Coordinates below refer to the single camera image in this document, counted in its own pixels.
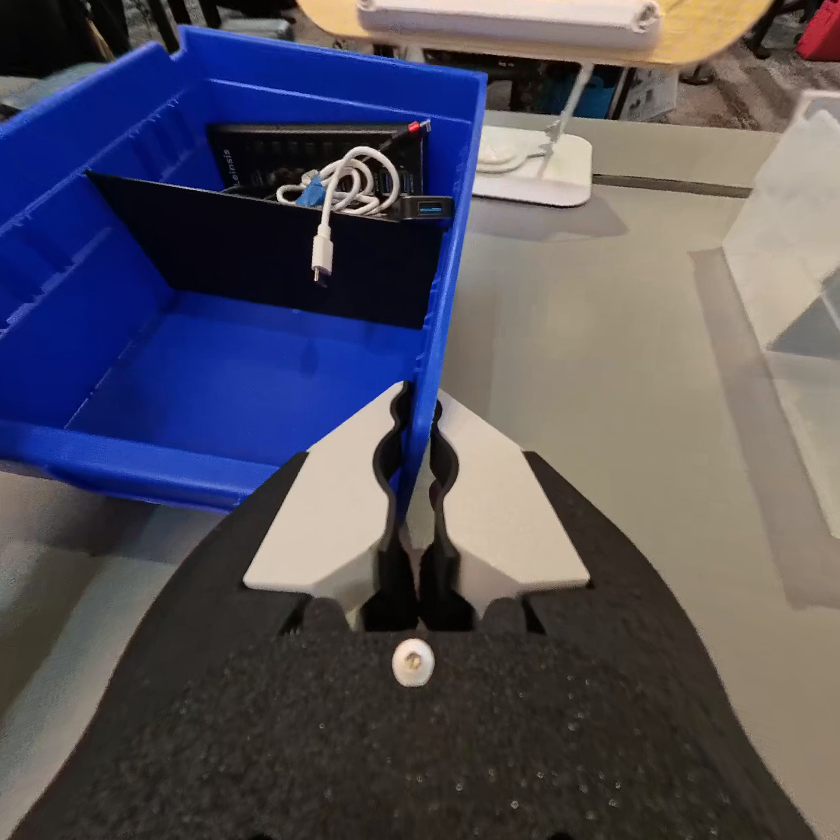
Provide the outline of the black rectangular usb hub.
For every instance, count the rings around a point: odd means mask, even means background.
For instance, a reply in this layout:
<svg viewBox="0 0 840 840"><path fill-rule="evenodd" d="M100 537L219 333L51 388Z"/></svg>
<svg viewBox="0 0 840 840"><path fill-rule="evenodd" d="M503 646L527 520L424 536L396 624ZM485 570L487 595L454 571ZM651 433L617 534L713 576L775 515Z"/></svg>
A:
<svg viewBox="0 0 840 840"><path fill-rule="evenodd" d="M321 170L352 148L379 149L395 134L407 132L408 122L215 122L205 127L225 188L268 191L297 184L310 171ZM394 164L400 194L424 195L427 187L427 133L408 132L384 150ZM383 164L367 161L374 179L374 194L388 197L394 179Z"/></svg>

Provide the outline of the dark grey usb adapter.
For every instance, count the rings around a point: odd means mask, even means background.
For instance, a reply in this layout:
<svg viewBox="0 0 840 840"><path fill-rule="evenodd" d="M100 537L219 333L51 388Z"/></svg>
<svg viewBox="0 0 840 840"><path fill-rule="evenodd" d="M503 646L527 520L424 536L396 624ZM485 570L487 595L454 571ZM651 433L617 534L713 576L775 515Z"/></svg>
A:
<svg viewBox="0 0 840 840"><path fill-rule="evenodd" d="M451 196L405 194L399 196L386 215L397 222L450 222L455 215Z"/></svg>

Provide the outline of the blue plastic bin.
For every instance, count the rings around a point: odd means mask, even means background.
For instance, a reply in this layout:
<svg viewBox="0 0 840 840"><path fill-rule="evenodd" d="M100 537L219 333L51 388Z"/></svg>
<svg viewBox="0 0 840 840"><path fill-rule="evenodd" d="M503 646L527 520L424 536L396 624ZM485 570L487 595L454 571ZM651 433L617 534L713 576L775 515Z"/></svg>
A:
<svg viewBox="0 0 840 840"><path fill-rule="evenodd" d="M432 423L487 78L183 27L2 124L2 463L110 496L231 511L397 382L403 494ZM419 330L170 287L88 172L223 193L209 123L430 120L449 270Z"/></svg>

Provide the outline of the clear plastic bin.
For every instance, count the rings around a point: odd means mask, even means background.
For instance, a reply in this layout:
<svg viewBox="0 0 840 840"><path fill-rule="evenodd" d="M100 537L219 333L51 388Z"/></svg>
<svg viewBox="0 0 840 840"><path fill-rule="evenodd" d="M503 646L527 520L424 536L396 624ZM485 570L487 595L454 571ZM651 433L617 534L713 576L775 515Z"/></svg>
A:
<svg viewBox="0 0 840 840"><path fill-rule="evenodd" d="M762 360L814 485L838 492L838 93L806 91L723 240Z"/></svg>

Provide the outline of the wooden book stand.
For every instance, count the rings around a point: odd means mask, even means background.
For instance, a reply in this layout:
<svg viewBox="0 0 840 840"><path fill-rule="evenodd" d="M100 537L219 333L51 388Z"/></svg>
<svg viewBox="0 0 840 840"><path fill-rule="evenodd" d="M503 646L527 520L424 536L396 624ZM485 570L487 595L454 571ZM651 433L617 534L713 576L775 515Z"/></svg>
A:
<svg viewBox="0 0 840 840"><path fill-rule="evenodd" d="M380 46L577 65L561 115L543 131L485 127L473 194L546 207L589 201L593 152L567 134L597 65L674 70L730 47L770 2L300 1L318 28Z"/></svg>

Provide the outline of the black divider panel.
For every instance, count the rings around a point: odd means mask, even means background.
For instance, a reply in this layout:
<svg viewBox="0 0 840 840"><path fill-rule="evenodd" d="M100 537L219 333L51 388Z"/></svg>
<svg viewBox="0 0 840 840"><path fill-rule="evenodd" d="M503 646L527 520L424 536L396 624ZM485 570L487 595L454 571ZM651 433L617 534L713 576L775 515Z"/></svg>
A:
<svg viewBox="0 0 840 840"><path fill-rule="evenodd" d="M94 171L87 178L179 291L419 330L449 270L441 224L338 213L329 220L331 274L315 281L317 209Z"/></svg>

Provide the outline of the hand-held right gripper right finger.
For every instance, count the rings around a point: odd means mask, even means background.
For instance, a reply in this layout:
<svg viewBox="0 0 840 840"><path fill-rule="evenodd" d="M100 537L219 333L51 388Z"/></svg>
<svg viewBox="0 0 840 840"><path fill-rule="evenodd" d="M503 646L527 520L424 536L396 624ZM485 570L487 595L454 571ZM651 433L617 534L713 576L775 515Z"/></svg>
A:
<svg viewBox="0 0 840 840"><path fill-rule="evenodd" d="M479 621L494 602L590 583L518 444L445 392L429 444L428 621Z"/></svg>

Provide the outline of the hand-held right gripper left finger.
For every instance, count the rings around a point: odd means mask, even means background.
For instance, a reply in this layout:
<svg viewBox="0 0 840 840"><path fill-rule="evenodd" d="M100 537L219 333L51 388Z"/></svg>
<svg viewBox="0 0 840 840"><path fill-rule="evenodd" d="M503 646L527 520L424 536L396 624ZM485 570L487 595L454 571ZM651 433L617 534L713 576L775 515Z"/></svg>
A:
<svg viewBox="0 0 840 840"><path fill-rule="evenodd" d="M392 478L411 385L388 387L307 450L243 583L327 598L367 629L411 625L411 563Z"/></svg>

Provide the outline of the white usb cable blue tape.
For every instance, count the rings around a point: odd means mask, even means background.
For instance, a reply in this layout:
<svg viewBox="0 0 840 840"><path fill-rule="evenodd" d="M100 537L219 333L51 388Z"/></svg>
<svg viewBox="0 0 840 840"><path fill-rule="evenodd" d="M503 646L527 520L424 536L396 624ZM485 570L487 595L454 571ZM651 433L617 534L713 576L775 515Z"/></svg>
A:
<svg viewBox="0 0 840 840"><path fill-rule="evenodd" d="M331 219L334 215L384 220L400 197L399 174L392 159L380 149L358 145L339 160L319 170L305 171L297 184L276 189L278 204L319 209L312 240L311 270L323 285L333 273Z"/></svg>

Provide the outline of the black usb cable red collar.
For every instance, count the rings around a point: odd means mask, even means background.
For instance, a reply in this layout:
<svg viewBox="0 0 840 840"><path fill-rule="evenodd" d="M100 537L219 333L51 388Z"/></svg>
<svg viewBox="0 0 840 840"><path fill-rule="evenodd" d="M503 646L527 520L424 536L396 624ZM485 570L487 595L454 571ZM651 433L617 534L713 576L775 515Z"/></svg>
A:
<svg viewBox="0 0 840 840"><path fill-rule="evenodd" d="M417 154L424 152L427 136L430 133L430 120L412 121L397 128L375 148L385 156L404 154L405 150L415 150Z"/></svg>

